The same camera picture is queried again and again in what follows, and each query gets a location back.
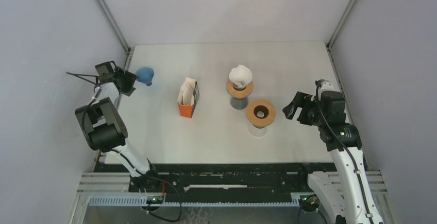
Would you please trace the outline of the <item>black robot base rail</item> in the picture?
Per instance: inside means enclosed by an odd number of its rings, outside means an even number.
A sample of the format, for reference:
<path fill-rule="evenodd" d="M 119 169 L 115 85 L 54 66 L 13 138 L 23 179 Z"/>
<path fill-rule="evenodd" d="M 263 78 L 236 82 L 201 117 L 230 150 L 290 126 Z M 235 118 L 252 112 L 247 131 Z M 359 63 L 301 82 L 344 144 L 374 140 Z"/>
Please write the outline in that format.
<path fill-rule="evenodd" d="M 266 164 L 154 164 L 157 172 L 139 189 L 128 191 L 167 194 L 174 203 L 286 203 L 292 193 L 310 192 L 307 176 L 314 171 L 335 172 L 333 163 Z"/>

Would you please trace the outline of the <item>right aluminium frame post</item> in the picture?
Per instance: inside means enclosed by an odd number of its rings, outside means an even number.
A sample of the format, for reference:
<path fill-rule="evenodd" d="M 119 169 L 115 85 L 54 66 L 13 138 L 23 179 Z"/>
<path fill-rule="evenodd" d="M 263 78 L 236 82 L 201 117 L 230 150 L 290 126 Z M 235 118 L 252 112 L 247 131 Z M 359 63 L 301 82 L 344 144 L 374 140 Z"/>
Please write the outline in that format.
<path fill-rule="evenodd" d="M 327 48 L 328 51 L 332 50 L 335 42 L 337 41 L 337 39 L 338 39 L 338 37 L 339 37 L 343 27 L 344 27 L 344 25 L 346 24 L 348 18 L 352 14 L 353 9 L 357 5 L 358 1 L 359 0 L 349 0 L 348 1 L 347 5 L 346 5 L 346 8 L 344 9 L 344 11 L 343 11 L 343 13 L 342 13 L 342 15 L 341 15 L 341 17 L 340 17 L 340 19 L 339 19 L 339 21 L 338 21 L 334 31 L 333 31 L 333 33 L 332 33 L 328 43 L 326 44 L 326 48 Z"/>

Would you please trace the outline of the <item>blue ribbed dripper cone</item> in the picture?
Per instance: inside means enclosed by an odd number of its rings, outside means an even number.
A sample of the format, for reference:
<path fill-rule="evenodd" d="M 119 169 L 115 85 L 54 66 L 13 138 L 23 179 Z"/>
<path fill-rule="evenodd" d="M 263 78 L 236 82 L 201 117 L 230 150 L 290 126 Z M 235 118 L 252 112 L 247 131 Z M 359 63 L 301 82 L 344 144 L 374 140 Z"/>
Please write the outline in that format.
<path fill-rule="evenodd" d="M 152 81 L 153 81 L 154 74 L 155 74 L 154 70 L 148 66 L 139 68 L 135 73 L 137 77 L 137 81 L 147 86 L 151 86 L 153 84 Z"/>

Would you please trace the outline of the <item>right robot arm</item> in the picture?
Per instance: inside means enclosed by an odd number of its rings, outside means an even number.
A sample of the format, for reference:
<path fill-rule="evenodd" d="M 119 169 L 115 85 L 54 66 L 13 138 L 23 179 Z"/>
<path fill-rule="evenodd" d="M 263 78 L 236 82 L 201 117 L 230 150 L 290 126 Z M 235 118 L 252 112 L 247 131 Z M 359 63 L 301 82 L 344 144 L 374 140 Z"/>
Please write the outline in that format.
<path fill-rule="evenodd" d="M 304 191 L 313 190 L 330 223 L 383 223 L 367 180 L 358 129 L 346 122 L 343 94 L 323 91 L 313 96 L 297 92 L 282 111 L 287 119 L 292 119 L 298 108 L 301 112 L 297 121 L 318 128 L 334 161 L 342 192 L 333 187 L 323 171 L 300 174 L 298 186 Z"/>

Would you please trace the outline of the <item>aluminium frame post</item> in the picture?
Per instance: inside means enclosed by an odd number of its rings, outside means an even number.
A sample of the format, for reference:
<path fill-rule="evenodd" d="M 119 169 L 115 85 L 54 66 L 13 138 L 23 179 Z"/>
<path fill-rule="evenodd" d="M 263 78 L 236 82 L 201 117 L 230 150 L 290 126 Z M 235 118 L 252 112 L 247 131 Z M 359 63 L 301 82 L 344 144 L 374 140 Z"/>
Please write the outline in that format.
<path fill-rule="evenodd" d="M 338 37 L 339 37 L 343 27 L 344 27 L 344 25 L 346 24 L 348 18 L 352 14 L 353 9 L 357 5 L 358 1 L 359 0 L 349 0 L 348 1 L 347 5 L 346 5 L 346 8 L 344 9 L 344 11 L 343 11 L 343 13 L 342 13 L 342 15 L 341 15 L 341 17 L 340 17 L 340 19 L 339 19 L 339 21 L 338 21 L 334 31 L 333 31 L 333 33 L 332 33 L 328 43 L 326 44 L 326 48 L 327 48 L 328 51 L 332 50 L 335 42 L 337 41 L 337 39 L 338 39 Z"/>
<path fill-rule="evenodd" d="M 116 22 L 115 17 L 113 16 L 106 0 L 95 0 L 98 8 L 100 9 L 104 19 L 108 23 L 110 29 L 112 30 L 114 36 L 116 37 L 117 41 L 119 42 L 120 46 L 122 47 L 123 51 L 126 54 L 129 54 L 131 51 L 130 46 L 127 43 L 127 40 L 125 39 L 119 25 Z"/>

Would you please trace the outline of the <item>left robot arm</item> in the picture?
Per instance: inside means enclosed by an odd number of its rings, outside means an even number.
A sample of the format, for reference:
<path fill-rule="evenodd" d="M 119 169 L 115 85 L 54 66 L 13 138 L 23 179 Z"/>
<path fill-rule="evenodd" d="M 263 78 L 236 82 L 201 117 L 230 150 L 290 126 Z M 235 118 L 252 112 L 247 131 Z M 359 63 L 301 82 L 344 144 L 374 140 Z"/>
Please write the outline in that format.
<path fill-rule="evenodd" d="M 134 91 L 137 76 L 107 61 L 95 66 L 94 90 L 91 100 L 75 110 L 75 116 L 85 141 L 92 150 L 99 150 L 116 157 L 131 177 L 141 178 L 141 185 L 156 191 L 161 178 L 149 159 L 139 155 L 128 139 L 128 129 L 116 108 L 122 95 Z"/>

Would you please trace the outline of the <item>left aluminium frame post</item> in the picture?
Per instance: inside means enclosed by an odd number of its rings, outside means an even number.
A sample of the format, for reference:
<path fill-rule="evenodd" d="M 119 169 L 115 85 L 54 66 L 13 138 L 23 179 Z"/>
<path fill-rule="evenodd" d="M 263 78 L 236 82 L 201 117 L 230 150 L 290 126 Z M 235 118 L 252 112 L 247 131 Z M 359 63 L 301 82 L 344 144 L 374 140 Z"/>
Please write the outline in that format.
<path fill-rule="evenodd" d="M 131 51 L 130 46 L 127 43 L 127 40 L 125 39 L 119 25 L 116 22 L 115 17 L 113 16 L 106 0 L 95 0 L 98 8 L 100 9 L 104 19 L 108 23 L 110 29 L 112 30 L 114 36 L 116 37 L 117 41 L 119 42 L 120 46 L 122 47 L 123 51 L 126 54 L 129 54 Z"/>

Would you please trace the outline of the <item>white paper coffee filter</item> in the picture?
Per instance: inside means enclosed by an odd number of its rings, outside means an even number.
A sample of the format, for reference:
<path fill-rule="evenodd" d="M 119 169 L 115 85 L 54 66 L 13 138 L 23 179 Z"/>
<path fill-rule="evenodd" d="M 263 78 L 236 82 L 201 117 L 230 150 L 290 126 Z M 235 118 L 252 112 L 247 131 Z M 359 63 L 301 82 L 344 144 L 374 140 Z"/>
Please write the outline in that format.
<path fill-rule="evenodd" d="M 248 67 L 239 64 L 231 70 L 228 79 L 235 89 L 242 90 L 252 82 L 253 74 Z"/>

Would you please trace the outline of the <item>orange coffee filter box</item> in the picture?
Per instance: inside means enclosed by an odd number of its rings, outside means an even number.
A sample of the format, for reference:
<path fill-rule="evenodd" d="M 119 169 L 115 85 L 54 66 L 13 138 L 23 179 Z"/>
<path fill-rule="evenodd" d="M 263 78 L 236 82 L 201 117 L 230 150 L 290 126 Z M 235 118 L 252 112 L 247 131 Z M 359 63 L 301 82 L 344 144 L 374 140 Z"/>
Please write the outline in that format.
<path fill-rule="evenodd" d="M 199 100 L 199 87 L 196 79 L 186 77 L 177 97 L 179 113 L 182 117 L 192 118 Z"/>

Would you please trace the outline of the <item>wooden dripper ring holder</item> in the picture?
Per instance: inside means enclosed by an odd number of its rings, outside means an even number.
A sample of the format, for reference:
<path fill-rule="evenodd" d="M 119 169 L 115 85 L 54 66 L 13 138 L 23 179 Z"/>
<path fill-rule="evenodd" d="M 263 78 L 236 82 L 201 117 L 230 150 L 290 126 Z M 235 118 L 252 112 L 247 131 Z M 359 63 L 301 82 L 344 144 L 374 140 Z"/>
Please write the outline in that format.
<path fill-rule="evenodd" d="M 238 90 L 233 86 L 233 83 L 228 79 L 226 82 L 226 91 L 234 99 L 247 98 L 254 89 L 254 83 L 251 81 L 244 89 Z"/>

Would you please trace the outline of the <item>clear glass carafe brown band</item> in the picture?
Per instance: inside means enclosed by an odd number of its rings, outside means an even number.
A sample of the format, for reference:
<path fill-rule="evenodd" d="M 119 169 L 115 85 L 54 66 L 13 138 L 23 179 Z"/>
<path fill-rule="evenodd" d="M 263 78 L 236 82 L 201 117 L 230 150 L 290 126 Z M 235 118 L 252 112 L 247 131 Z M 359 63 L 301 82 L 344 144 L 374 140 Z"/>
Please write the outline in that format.
<path fill-rule="evenodd" d="M 252 124 L 248 125 L 248 131 L 252 136 L 262 137 L 267 133 L 267 127 L 256 127 Z"/>

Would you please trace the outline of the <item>grey glass carafe brown band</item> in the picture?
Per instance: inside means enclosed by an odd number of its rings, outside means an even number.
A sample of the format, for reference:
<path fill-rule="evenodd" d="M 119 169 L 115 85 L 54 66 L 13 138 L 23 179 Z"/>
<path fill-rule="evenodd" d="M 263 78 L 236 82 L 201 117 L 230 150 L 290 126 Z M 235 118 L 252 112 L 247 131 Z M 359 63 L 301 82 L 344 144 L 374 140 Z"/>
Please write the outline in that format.
<path fill-rule="evenodd" d="M 236 110 L 243 110 L 248 106 L 248 98 L 230 98 L 230 104 L 231 106 Z"/>

